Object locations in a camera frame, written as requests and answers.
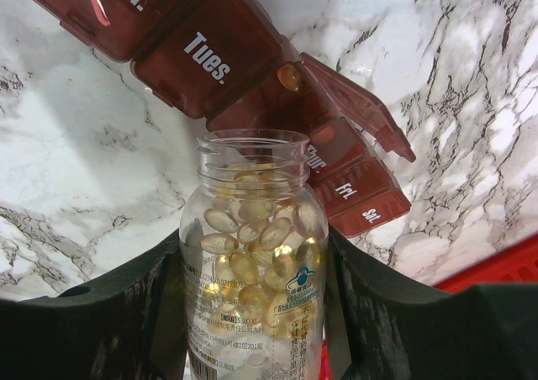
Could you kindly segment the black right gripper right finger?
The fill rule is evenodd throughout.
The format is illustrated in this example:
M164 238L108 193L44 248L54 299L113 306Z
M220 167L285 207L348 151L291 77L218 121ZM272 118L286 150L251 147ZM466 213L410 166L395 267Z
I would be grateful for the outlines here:
M537 287L451 294L329 235L325 333L335 379L534 379Z

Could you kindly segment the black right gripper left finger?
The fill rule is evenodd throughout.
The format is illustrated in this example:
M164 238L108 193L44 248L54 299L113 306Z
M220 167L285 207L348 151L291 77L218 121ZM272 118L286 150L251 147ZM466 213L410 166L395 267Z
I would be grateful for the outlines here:
M181 379L179 236L57 297L1 302L3 379Z

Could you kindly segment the clear bottle yellow pills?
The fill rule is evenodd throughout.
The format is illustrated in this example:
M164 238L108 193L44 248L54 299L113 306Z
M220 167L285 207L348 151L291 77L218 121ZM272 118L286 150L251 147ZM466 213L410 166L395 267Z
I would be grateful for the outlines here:
M179 229L195 379L319 377L329 225L308 145L276 129L198 141Z

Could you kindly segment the red weekly pill organizer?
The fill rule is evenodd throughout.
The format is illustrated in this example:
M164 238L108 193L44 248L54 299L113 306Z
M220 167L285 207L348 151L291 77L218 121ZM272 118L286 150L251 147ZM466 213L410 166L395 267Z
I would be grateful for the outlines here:
M353 237L406 214L410 201L371 151L415 156L388 108L279 34L257 0L35 0L80 41L210 131L286 129L310 138L309 182L330 223ZM277 70L294 64L300 92Z

